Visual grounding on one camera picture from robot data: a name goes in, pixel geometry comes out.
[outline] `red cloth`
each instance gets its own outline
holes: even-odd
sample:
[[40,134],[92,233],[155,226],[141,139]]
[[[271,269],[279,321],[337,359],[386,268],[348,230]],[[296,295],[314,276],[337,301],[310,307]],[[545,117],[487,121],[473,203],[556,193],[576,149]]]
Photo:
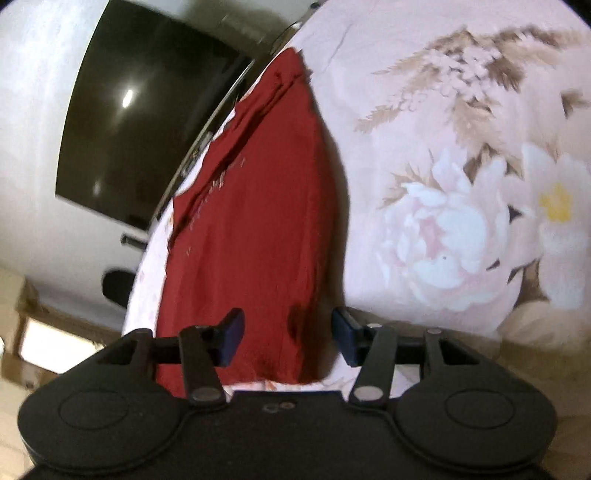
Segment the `red cloth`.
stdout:
[[[318,379],[314,327],[336,215],[335,185],[299,55],[279,55],[174,199],[157,336],[216,325],[233,307],[246,329],[224,384]],[[157,381],[184,396],[180,366]]]

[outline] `flower print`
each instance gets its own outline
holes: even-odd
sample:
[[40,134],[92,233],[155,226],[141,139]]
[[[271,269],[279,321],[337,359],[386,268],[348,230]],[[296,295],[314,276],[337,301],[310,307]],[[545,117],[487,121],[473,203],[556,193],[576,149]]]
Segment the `flower print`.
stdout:
[[439,50],[429,50],[424,57],[424,64],[437,68],[440,73],[448,73],[460,67],[459,59],[459,55],[445,55]]
[[462,58],[465,62],[489,63],[495,59],[500,59],[502,53],[497,48],[482,48],[474,45],[464,48]]
[[443,152],[432,169],[435,186],[402,185],[407,194],[384,209],[377,255],[386,284],[396,269],[418,302],[453,312],[495,300],[515,266],[506,261],[515,247],[500,195],[505,160],[491,160],[472,185],[462,170],[466,151],[458,158]]
[[462,90],[462,98],[467,102],[474,99],[481,102],[486,98],[486,92],[480,82],[470,82],[466,85],[466,88]]
[[440,83],[436,84],[434,88],[435,90],[439,90],[445,97],[456,96],[458,93],[464,92],[468,87],[457,70],[440,73],[439,79]]
[[522,156],[524,179],[509,176],[504,191],[528,231],[522,248],[540,258],[540,289],[552,307],[578,309],[589,270],[591,174],[584,162],[567,154],[555,160],[533,144]]

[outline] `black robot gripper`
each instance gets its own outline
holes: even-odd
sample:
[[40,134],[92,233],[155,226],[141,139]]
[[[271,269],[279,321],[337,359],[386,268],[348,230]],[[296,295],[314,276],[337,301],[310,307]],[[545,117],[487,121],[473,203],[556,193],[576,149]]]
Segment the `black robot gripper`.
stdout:
[[[18,427],[28,480],[538,480],[556,429],[550,402],[441,329],[421,338],[332,314],[345,361],[361,367],[340,391],[246,392],[226,398],[214,367],[245,329],[231,310],[177,338],[135,330],[27,398]],[[153,381],[180,364],[186,398]],[[421,381],[389,398],[396,365]]]

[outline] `television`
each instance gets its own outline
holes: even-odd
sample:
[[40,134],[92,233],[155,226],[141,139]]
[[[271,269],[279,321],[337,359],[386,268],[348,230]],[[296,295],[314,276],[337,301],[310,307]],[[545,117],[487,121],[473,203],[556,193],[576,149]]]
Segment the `television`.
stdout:
[[56,195],[140,229],[251,59],[163,14],[111,0],[66,115]]

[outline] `bed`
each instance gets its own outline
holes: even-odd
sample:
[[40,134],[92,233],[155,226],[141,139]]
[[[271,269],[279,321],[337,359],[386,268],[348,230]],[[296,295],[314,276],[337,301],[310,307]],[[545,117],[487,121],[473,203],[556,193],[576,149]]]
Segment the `bed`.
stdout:
[[[554,403],[546,467],[587,478],[589,27],[560,0],[330,0],[287,47],[334,146],[344,267],[329,272],[329,297],[368,322],[468,334]],[[155,329],[171,220],[169,205],[124,333]],[[338,358],[316,384],[227,389],[348,395],[356,374]],[[416,381],[397,369],[391,395]]]

